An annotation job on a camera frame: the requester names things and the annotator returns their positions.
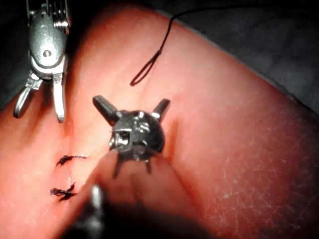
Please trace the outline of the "right arm needle driver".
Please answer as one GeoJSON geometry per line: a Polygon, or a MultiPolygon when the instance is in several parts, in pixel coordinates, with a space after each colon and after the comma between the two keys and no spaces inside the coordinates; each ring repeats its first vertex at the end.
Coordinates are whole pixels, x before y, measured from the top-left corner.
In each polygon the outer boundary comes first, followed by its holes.
{"type": "Polygon", "coordinates": [[[66,46],[71,27],[67,0],[27,0],[29,62],[39,77],[49,79],[66,69],[66,46]]]}

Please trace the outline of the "right arm needle driver jaw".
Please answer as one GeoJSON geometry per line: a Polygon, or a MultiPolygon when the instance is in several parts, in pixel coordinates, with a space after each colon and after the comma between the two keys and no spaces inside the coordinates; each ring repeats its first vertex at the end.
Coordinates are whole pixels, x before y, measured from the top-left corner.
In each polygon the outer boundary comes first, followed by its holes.
{"type": "Polygon", "coordinates": [[[35,91],[39,90],[42,82],[43,80],[39,78],[33,71],[29,72],[26,84],[19,94],[13,110],[13,116],[15,118],[20,119],[24,116],[34,97],[35,91]]]}
{"type": "Polygon", "coordinates": [[[64,122],[65,120],[65,87],[64,87],[64,75],[63,73],[53,74],[52,78],[53,86],[53,100],[54,108],[58,122],[64,122]]]}

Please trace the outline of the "left arm needle driver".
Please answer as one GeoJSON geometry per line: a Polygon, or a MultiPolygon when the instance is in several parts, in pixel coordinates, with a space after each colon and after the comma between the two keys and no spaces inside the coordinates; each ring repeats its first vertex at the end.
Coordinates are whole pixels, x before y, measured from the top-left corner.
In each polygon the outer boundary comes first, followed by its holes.
{"type": "Polygon", "coordinates": [[[117,111],[108,117],[112,127],[109,150],[124,151],[140,146],[161,153],[165,135],[161,126],[161,114],[145,111],[117,111]]]}

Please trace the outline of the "left arm needle driver jaw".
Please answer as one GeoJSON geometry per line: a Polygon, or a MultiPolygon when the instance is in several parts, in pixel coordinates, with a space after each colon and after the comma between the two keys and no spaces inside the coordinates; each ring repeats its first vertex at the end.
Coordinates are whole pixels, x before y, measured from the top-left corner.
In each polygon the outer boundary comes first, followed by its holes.
{"type": "Polygon", "coordinates": [[[94,107],[102,115],[110,126],[114,126],[117,121],[122,117],[122,112],[106,100],[103,96],[97,95],[92,98],[94,107]]]}
{"type": "Polygon", "coordinates": [[[166,112],[168,111],[170,105],[170,100],[162,99],[157,106],[153,109],[151,115],[155,118],[158,122],[162,122],[164,119],[166,112]]]}

